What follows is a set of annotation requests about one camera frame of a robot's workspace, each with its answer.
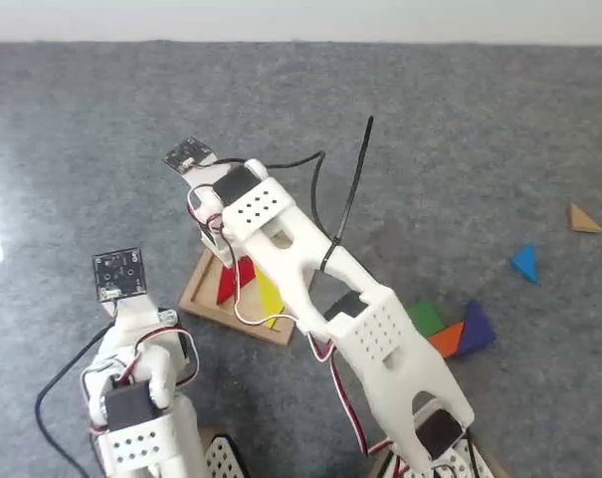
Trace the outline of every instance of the floor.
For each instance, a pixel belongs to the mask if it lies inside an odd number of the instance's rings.
[[[574,201],[602,225],[602,48],[166,42],[0,45],[0,476],[71,476],[33,403],[106,320],[93,254],[140,246],[151,295],[177,303],[201,244],[170,147],[195,134],[270,162],[325,149],[331,228],[370,114],[345,246],[407,305],[435,301],[451,322],[482,302],[498,341],[451,368],[513,476],[602,477],[602,234],[565,217]],[[277,177],[308,211],[310,170]],[[526,242],[537,285],[507,264]],[[186,322],[202,356],[187,393],[255,476],[364,476],[300,334],[283,349]],[[97,476],[78,375],[45,420]]]

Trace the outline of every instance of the yellow tangram piece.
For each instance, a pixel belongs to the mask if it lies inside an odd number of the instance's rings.
[[[283,299],[281,299],[277,286],[275,286],[256,265],[254,266],[254,272],[257,278],[257,284],[259,285],[261,306],[263,307],[265,317],[280,314],[285,308],[285,304],[283,303]],[[270,319],[266,322],[266,325],[271,329],[276,322],[276,319]]]
[[[601,232],[602,228],[576,204],[570,204],[570,229],[577,232]]]

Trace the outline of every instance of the green tangram piece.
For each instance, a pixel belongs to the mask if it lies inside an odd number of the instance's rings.
[[[436,307],[430,302],[419,302],[408,307],[407,314],[416,330],[424,337],[431,337],[445,328]]]

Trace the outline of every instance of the brown triangle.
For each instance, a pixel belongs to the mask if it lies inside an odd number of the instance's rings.
[[[577,232],[601,232],[602,228],[579,206],[570,204],[570,229]]]

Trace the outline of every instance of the wooden tray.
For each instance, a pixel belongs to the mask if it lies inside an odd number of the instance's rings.
[[[203,251],[197,267],[192,273],[183,296],[179,301],[179,308],[190,314],[201,316],[217,322],[223,326],[248,334],[257,339],[262,339],[279,346],[290,343],[295,324],[290,319],[277,319],[273,328],[266,325],[247,326],[234,316],[234,302],[232,298],[217,306],[217,290],[223,264],[208,249]],[[310,282],[312,274],[305,277]],[[240,309],[243,317],[249,321],[264,318],[261,306],[261,296],[256,280],[241,288]]]

